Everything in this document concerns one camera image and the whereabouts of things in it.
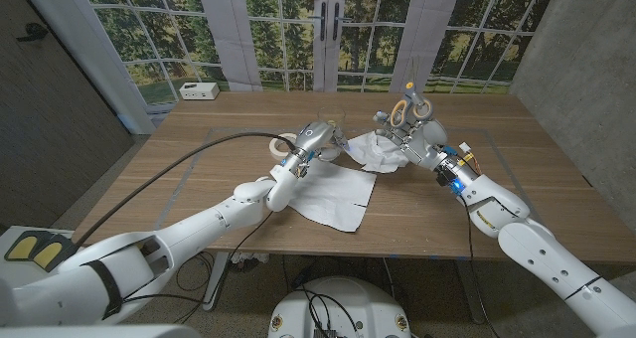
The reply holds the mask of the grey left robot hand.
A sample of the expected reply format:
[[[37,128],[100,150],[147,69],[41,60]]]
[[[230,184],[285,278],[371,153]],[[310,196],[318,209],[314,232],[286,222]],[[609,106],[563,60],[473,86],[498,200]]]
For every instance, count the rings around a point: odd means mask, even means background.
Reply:
[[[311,160],[331,162],[349,149],[348,140],[338,125],[333,122],[314,121],[298,133],[294,148],[282,161],[281,166],[297,178],[301,178],[306,175]]]

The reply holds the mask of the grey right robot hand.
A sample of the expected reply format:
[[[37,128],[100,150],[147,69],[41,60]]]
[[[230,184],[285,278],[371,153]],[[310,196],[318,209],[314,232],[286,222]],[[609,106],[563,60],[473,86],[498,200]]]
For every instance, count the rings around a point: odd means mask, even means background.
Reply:
[[[462,196],[478,178],[477,172],[447,145],[444,127],[433,117],[429,99],[417,92],[407,92],[390,113],[378,111],[373,120],[383,129],[376,134],[395,144],[409,162],[436,174],[442,187]]]

